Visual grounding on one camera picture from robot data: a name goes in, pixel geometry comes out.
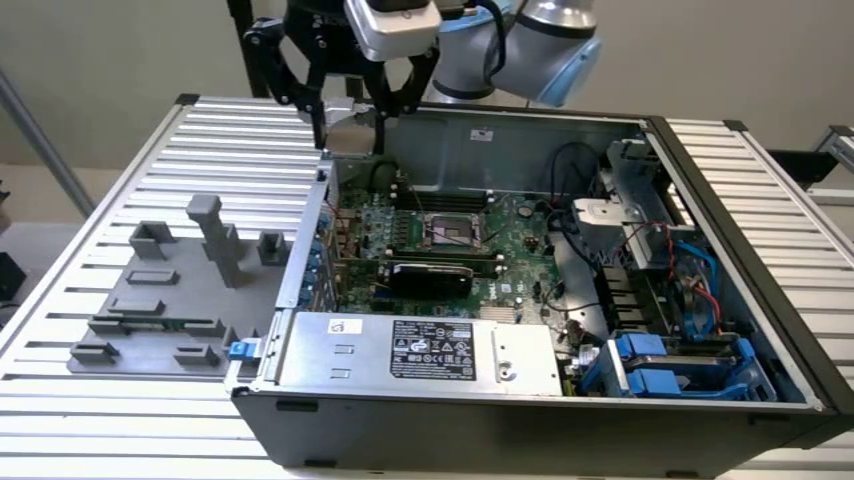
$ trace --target power supply label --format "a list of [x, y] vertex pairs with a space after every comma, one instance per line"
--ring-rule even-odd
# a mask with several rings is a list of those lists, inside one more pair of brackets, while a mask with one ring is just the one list
[[477, 380], [471, 323], [395, 320], [390, 368], [397, 378]]

